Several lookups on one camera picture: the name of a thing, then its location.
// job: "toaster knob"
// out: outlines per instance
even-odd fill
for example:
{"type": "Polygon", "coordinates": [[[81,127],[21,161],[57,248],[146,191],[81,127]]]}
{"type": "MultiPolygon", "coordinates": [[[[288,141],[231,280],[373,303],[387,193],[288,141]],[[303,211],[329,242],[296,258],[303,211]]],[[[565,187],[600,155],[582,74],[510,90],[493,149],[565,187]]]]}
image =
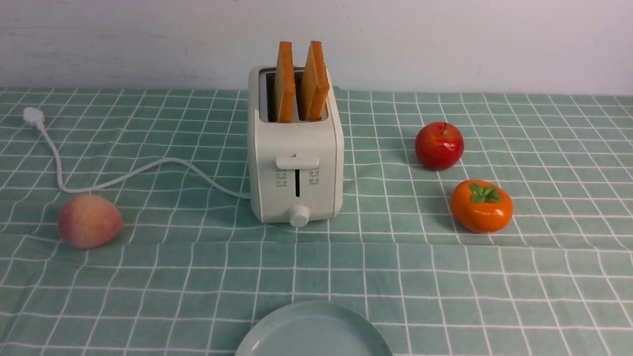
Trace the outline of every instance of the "toaster knob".
{"type": "Polygon", "coordinates": [[[304,205],[295,205],[288,209],[290,215],[290,225],[294,227],[304,227],[310,220],[310,209],[304,205]]]}

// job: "persimmon calyx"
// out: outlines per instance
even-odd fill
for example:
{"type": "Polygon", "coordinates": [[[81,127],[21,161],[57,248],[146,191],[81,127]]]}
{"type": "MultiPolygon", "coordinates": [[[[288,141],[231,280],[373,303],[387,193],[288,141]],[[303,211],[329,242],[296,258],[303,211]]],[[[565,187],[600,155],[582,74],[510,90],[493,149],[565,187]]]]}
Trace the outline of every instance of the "persimmon calyx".
{"type": "Polygon", "coordinates": [[[499,190],[496,187],[487,186],[484,188],[477,183],[470,183],[468,187],[472,192],[470,195],[472,203],[501,203],[499,190]]]}

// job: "orange persimmon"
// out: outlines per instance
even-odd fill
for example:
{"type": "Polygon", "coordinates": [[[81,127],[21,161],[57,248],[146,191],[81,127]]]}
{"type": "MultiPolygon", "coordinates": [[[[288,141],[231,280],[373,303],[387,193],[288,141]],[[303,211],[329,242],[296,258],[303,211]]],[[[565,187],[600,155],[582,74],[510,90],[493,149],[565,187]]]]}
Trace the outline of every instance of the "orange persimmon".
{"type": "Polygon", "coordinates": [[[451,196],[455,219],[472,232],[487,234],[508,225],[514,206],[510,195],[496,185],[468,179],[459,183],[451,196]]]}

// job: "bread slice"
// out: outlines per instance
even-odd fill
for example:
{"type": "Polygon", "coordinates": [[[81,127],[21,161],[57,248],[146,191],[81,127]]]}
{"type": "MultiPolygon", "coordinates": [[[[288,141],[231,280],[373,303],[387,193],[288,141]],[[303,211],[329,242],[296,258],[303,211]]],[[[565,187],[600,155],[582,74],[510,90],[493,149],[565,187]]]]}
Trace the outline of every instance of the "bread slice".
{"type": "Polygon", "coordinates": [[[275,118],[277,122],[290,122],[292,120],[292,111],[296,97],[291,42],[282,41],[279,43],[274,90],[275,118]]]}
{"type": "Polygon", "coordinates": [[[299,117],[308,121],[321,120],[325,100],[330,91],[330,82],[325,71],[323,45],[319,41],[310,41],[308,59],[301,79],[299,117]]]}

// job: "light blue plate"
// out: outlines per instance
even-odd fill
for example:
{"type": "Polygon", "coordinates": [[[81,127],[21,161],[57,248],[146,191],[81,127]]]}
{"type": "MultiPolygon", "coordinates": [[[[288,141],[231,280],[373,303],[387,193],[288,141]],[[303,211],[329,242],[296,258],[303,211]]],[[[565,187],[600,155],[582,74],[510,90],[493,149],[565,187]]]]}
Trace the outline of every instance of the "light blue plate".
{"type": "Polygon", "coordinates": [[[330,302],[300,302],[264,317],[235,356],[393,356],[363,316],[330,302]]]}

